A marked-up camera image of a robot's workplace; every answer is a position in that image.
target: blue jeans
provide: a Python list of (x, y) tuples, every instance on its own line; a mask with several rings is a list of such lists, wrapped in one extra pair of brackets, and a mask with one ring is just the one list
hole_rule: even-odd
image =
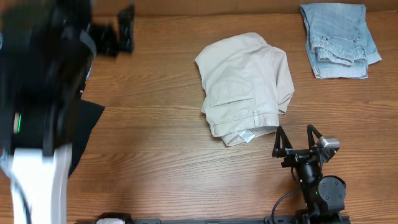
[(303, 4), (300, 12), (315, 77), (367, 78), (368, 66), (381, 60), (366, 25), (364, 5)]

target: jacket pocket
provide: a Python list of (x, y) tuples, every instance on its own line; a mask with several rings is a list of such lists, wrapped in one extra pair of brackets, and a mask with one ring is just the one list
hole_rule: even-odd
[(243, 103), (247, 100), (252, 100), (252, 99), (253, 99), (253, 94), (248, 93), (245, 95), (234, 96), (232, 98), (219, 98), (217, 100), (212, 101), (210, 103), (210, 106), (214, 108), (216, 106), (235, 105), (236, 103)]

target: green light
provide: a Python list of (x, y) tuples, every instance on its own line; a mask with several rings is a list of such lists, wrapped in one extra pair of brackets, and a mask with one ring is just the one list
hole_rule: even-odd
[(22, 119), (22, 115), (19, 114), (19, 119), (18, 119), (18, 133), (19, 133), (19, 130), (21, 129), (21, 119)]

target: wooden floor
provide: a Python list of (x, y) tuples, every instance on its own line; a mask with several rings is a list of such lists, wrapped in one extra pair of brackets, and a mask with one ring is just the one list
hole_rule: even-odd
[[(368, 13), (367, 22), (383, 59), (369, 67), (369, 79), (317, 80), (300, 14), (137, 18), (134, 53), (99, 58), (87, 81), (84, 99), (106, 109), (68, 184), (69, 223), (103, 212), (262, 218), (298, 188), (271, 158), (273, 134), (226, 147), (200, 113), (205, 92), (194, 58), (245, 32), (287, 53), (295, 93), (280, 123), (294, 147), (306, 148), (310, 123), (340, 140), (323, 173), (347, 183), (343, 214), (353, 223), (397, 223), (398, 13)], [(12, 223), (8, 180), (0, 181), (0, 223)], [(303, 207), (301, 195), (291, 196), (277, 215)]]

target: black cloth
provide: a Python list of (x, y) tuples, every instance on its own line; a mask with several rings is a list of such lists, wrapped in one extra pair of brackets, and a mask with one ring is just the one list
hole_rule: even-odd
[(72, 143), (72, 163), (69, 168), (69, 177), (79, 164), (90, 138), (91, 130), (97, 124), (104, 109), (105, 107), (101, 105), (84, 100), (80, 101), (79, 122)]

